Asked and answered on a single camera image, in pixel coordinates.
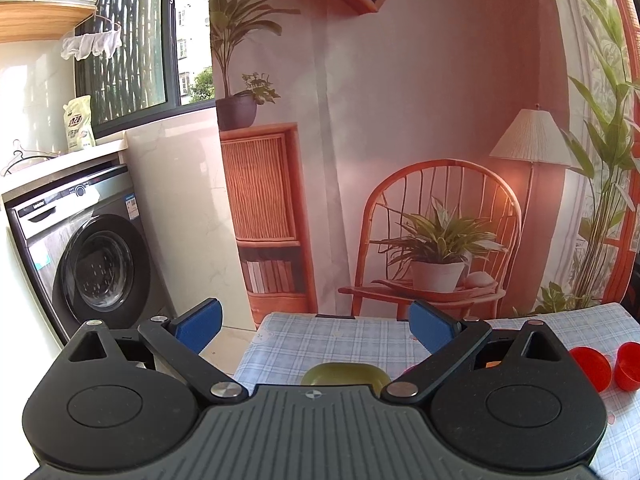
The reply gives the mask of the green plate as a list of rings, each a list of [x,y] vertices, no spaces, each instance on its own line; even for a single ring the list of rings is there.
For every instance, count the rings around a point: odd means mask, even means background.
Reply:
[[[304,374],[302,386],[370,386],[376,394],[391,382],[384,370],[366,363],[322,363]]]

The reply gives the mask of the large red bowl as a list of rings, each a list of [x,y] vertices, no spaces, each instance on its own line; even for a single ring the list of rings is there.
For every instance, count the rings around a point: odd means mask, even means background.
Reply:
[[[612,367],[601,352],[589,347],[575,347],[570,349],[570,355],[597,393],[602,393],[611,385]]]

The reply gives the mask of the blue plaid tablecloth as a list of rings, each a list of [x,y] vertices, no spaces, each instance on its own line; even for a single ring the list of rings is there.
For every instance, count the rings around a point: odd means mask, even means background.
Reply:
[[[265,408],[270,476],[634,479],[639,396],[597,392],[570,352],[639,342],[618,304],[455,321],[268,315],[235,380]]]

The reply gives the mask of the grey washing machine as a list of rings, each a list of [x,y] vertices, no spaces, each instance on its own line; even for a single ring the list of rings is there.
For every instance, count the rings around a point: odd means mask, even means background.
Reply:
[[[90,320],[126,330],[155,315],[174,316],[126,166],[106,162],[56,179],[9,200],[6,213],[62,344]]]

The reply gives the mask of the small red bowl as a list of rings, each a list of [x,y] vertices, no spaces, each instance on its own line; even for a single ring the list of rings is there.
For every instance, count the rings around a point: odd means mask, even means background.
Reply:
[[[618,348],[613,376],[620,390],[635,392],[640,389],[640,344],[638,342],[625,342]]]

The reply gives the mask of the printed room backdrop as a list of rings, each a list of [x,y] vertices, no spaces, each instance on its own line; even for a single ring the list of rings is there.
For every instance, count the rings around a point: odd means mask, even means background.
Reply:
[[[398,315],[414,214],[482,218],[483,318],[619,302],[639,249],[634,0],[212,0],[215,82],[267,102],[222,147],[242,279],[273,311]]]

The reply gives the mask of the black-framed window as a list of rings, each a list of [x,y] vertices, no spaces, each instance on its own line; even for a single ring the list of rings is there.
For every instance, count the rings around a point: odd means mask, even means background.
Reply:
[[[118,36],[75,64],[98,138],[214,106],[208,0],[96,0],[77,30]]]

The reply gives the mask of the white hanging cloth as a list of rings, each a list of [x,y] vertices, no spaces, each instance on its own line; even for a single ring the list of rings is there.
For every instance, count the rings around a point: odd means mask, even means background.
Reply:
[[[111,28],[79,36],[65,35],[61,39],[60,55],[63,60],[73,58],[75,61],[82,61],[90,55],[96,58],[103,55],[109,60],[122,46],[122,25],[100,14],[96,14],[96,18],[106,21]]]

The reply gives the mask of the wooden shelf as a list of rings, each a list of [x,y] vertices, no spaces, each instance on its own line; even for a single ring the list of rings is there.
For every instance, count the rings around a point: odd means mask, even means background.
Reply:
[[[94,12],[91,4],[2,1],[0,42],[59,40]]]

